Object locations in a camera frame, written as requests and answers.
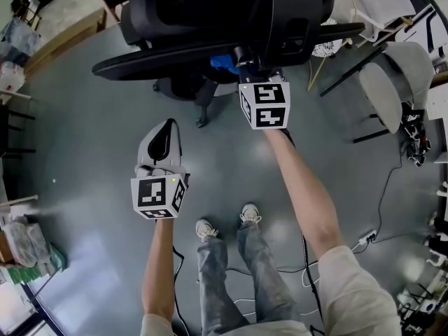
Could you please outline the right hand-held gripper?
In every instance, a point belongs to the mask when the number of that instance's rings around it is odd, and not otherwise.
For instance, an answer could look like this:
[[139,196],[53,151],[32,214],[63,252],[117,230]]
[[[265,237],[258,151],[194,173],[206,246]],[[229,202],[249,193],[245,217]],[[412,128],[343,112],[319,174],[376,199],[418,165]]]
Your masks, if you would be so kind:
[[239,74],[239,103],[251,128],[287,128],[291,89],[282,68],[259,69],[255,55],[247,46],[234,48],[232,61]]

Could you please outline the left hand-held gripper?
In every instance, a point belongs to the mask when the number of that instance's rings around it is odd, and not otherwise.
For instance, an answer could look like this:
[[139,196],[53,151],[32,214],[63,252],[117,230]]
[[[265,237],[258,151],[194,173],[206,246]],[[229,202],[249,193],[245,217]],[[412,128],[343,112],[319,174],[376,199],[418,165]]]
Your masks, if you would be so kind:
[[175,119],[161,122],[143,138],[137,153],[136,176],[130,180],[135,212],[148,220],[179,216],[189,177],[181,157]]

